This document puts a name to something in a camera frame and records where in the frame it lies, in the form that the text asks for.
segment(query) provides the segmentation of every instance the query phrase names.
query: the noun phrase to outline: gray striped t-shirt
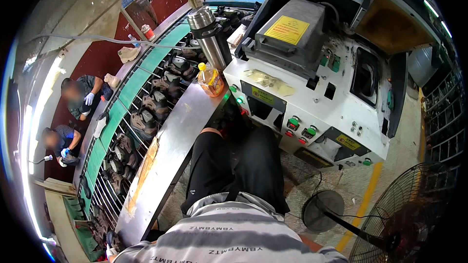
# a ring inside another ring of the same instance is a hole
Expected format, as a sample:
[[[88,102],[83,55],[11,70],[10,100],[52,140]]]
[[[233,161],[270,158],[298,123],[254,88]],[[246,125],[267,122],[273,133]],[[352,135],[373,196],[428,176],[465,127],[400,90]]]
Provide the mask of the gray striped t-shirt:
[[[239,192],[197,201],[156,244],[143,241],[126,248],[114,263],[308,262],[347,263],[333,247],[313,253],[263,199]]]

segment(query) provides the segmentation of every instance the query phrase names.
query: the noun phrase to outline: person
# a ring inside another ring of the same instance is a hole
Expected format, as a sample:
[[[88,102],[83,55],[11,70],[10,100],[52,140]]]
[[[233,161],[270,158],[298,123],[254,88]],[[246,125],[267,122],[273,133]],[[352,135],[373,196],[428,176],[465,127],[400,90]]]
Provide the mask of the person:
[[[49,127],[42,131],[42,139],[45,147],[54,151],[57,162],[65,158],[67,153],[73,151],[81,139],[81,133],[67,125],[59,125],[55,129]]]
[[[86,120],[92,109],[97,107],[102,94],[108,100],[112,93],[108,84],[93,75],[80,76],[76,81],[66,78],[61,85],[61,94],[68,102],[68,110],[81,121]]]
[[[153,243],[142,241],[118,254],[110,248],[109,261],[348,262],[332,247],[306,245],[285,224],[289,208],[279,154],[273,131],[259,127],[243,145],[233,174],[221,134],[205,128],[193,146],[181,205],[185,218]]]

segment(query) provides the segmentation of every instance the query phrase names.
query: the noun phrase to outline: plastic bottle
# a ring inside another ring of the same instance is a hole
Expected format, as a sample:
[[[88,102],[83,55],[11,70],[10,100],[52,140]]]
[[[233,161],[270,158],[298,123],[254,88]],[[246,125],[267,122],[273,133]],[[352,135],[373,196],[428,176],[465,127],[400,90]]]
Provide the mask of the plastic bottle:
[[[137,38],[133,37],[132,34],[128,34],[128,38],[130,41],[138,41]],[[138,47],[140,44],[139,43],[132,43],[135,47]]]
[[[198,65],[198,84],[208,96],[219,96],[224,88],[224,81],[216,68],[206,66],[203,62]]]

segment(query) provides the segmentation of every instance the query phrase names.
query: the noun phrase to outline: black shorts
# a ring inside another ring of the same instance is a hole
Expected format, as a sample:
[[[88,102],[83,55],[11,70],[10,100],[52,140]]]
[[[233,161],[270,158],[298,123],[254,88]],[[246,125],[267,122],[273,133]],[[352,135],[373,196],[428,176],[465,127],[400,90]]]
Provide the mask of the black shorts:
[[[283,197],[284,180],[280,150],[273,131],[266,126],[255,129],[243,145],[240,160],[231,169],[227,144],[214,132],[203,132],[193,145],[190,179],[184,214],[198,200],[235,188],[270,203],[277,213],[289,212]]]

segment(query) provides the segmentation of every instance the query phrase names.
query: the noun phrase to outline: fan guard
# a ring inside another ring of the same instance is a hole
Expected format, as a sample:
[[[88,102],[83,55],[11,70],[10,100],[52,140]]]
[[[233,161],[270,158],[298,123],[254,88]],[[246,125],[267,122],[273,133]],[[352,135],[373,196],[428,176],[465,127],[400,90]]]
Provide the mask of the fan guard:
[[[361,231],[383,239],[377,248],[356,239],[350,262],[414,262],[428,235],[444,213],[455,188],[456,175],[439,162],[413,166],[385,190]]]

